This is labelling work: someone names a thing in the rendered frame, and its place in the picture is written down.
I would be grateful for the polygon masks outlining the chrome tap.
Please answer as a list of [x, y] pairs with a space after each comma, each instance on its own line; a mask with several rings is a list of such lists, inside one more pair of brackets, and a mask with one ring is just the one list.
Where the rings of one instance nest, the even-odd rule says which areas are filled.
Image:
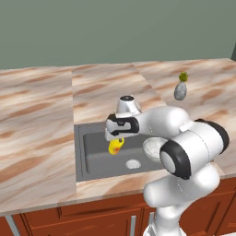
[[133, 117], [141, 113], [141, 108], [132, 95], [124, 95], [119, 98], [115, 116], [117, 118]]

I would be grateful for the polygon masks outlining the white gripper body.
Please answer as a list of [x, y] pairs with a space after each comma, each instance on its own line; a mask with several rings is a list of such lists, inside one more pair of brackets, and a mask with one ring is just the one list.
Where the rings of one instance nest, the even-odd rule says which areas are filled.
[[124, 131], [123, 130], [113, 130], [109, 131], [108, 129], [105, 129], [105, 139], [110, 142], [115, 139], [121, 139], [124, 137]]

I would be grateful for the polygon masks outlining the grey sink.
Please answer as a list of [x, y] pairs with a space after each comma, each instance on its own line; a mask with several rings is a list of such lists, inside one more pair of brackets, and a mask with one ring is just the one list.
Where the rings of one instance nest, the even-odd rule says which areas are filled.
[[104, 123], [74, 125], [77, 182], [163, 169], [161, 162], [144, 154], [142, 145], [148, 136], [126, 138], [121, 150], [112, 155], [104, 130]]

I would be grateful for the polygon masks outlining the grey vase with green plant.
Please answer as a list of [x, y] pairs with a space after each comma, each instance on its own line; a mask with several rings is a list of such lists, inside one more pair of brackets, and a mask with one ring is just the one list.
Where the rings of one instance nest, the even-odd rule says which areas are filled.
[[187, 87], [185, 85], [185, 82], [188, 80], [188, 75], [186, 72], [182, 72], [179, 75], [180, 82], [177, 84], [174, 90], [174, 98], [176, 100], [183, 100], [186, 97], [187, 94]]

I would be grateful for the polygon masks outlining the yellow cup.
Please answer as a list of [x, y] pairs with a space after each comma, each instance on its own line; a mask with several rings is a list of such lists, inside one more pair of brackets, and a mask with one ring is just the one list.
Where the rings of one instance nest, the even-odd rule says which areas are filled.
[[109, 152], [111, 155], [116, 155], [119, 153], [121, 147], [124, 145], [124, 139], [118, 138], [111, 140], [109, 143]]

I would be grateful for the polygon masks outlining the white bowl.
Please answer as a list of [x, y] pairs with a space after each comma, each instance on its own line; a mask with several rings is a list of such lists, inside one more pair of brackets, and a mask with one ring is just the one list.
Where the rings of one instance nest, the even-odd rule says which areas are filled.
[[160, 163], [160, 148], [167, 142], [167, 139], [161, 137], [150, 137], [143, 143], [143, 150], [147, 158], [153, 162]]

